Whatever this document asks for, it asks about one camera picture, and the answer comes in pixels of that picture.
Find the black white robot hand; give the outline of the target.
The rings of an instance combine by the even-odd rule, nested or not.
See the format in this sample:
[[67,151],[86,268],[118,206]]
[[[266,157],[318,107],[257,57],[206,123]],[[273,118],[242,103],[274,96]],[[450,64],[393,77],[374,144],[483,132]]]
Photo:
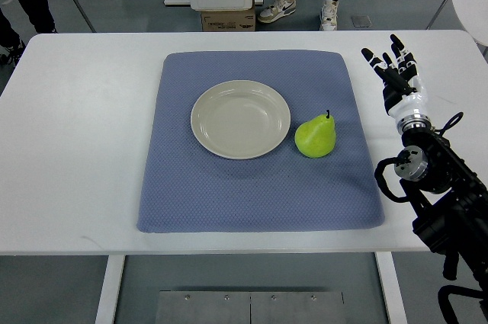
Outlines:
[[426,115],[428,96],[416,59],[395,34],[391,34],[390,39],[394,59],[387,53],[379,58],[368,48],[361,50],[367,63],[383,82],[385,110],[397,121],[407,115]]

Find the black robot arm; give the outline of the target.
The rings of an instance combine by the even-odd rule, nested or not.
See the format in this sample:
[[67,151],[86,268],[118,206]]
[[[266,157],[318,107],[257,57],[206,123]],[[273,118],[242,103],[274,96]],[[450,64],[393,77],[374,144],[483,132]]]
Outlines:
[[452,294],[478,299],[482,312],[487,311],[487,188],[444,137],[462,116],[455,114],[440,130],[423,114],[401,118],[403,150],[380,161],[374,172],[386,197],[411,204],[417,216],[413,232],[431,252],[445,256],[444,277],[455,281],[458,262],[464,260],[480,285],[477,290],[453,284],[439,289],[447,323],[458,322]]

